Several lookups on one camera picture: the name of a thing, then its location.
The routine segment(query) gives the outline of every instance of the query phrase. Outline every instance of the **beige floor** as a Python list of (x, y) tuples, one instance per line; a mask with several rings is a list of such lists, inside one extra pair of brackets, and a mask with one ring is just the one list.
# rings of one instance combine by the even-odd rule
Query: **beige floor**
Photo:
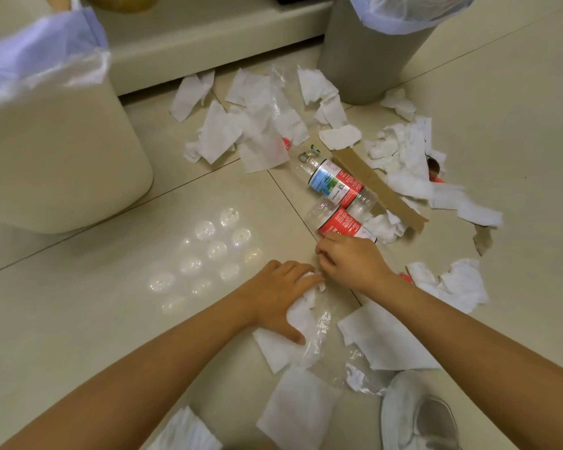
[[(238, 66), (314, 67), (318, 51), (312, 41), (220, 69), (209, 97), (225, 98)], [(474, 316), (563, 365), (563, 0), (476, 0), (432, 35), (403, 80), (419, 113), (434, 120), (434, 146), (449, 155), (447, 180), (504, 212), (505, 225), (481, 261), (492, 301)], [(264, 259), (314, 261), (316, 240), (301, 217), (315, 196), (287, 167), (247, 176), (234, 153), (215, 167), (185, 161), (182, 147), (206, 109), (174, 121), (167, 110), (175, 86), (124, 98), (155, 170), (152, 189), (132, 209), (63, 236), (0, 225), (0, 442), (109, 363), (220, 298)], [(378, 104), (349, 107), (347, 116), (369, 139), (399, 121)], [(239, 211), (237, 228), (252, 233), (230, 259), (241, 266), (240, 277), (217, 279), (222, 264), (210, 264), (195, 281), (179, 280), (183, 240), (198, 222), (217, 222), (225, 208)], [(472, 225), (452, 212), (427, 214), (421, 236), (390, 246), (397, 265), (422, 260), (441, 273), (458, 258), (477, 256)], [(231, 236), (217, 234), (227, 243)], [(256, 249), (261, 257), (245, 263)], [(178, 281), (167, 292), (150, 291), (164, 272)], [(337, 322), (358, 302), (331, 286), (320, 307)], [(329, 378), (344, 356), (332, 325)], [(455, 412), (463, 448), (513, 448), (448, 375), (427, 375)], [(273, 448), (255, 421), (278, 377), (243, 334), (181, 402), (227, 448)], [(378, 400), (346, 392), (323, 448), (377, 449), (378, 432)]]

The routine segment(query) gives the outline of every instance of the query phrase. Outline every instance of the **person's left hand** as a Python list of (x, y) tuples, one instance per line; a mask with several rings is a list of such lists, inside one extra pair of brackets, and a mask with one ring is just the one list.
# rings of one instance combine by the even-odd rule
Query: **person's left hand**
[(302, 276), (315, 271), (307, 263), (290, 260), (281, 263), (271, 260), (252, 279), (238, 287), (232, 294), (246, 307), (252, 325), (279, 333), (289, 340), (304, 344), (302, 333), (286, 319), (287, 309), (308, 289), (324, 281), (319, 274)]

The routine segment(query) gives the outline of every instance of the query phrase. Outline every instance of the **crushed plastic bottle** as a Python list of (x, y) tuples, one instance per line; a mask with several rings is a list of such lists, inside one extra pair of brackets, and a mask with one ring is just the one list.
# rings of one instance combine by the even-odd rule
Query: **crushed plastic bottle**
[(327, 197), (320, 197), (309, 210), (304, 220), (312, 230), (320, 235), (337, 232), (359, 238), (369, 238), (374, 243), (378, 238), (364, 228), (344, 208), (331, 202)]
[(289, 154), (292, 170), (301, 181), (346, 209), (357, 221), (364, 222), (363, 218), (378, 201), (373, 191), (330, 159), (323, 158), (313, 145), (310, 148), (293, 147)]

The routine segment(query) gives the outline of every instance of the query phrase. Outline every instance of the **yellow container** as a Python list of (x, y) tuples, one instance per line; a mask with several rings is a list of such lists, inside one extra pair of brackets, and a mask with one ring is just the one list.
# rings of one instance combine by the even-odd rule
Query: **yellow container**
[(91, 4), (116, 13), (139, 13), (156, 5), (158, 0), (88, 0)]

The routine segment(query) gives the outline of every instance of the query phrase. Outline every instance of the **white platform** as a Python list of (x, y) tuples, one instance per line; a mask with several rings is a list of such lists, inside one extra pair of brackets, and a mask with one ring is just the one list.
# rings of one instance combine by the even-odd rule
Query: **white platform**
[(160, 0), (150, 11), (95, 8), (113, 52), (118, 95), (325, 33), (332, 0)]

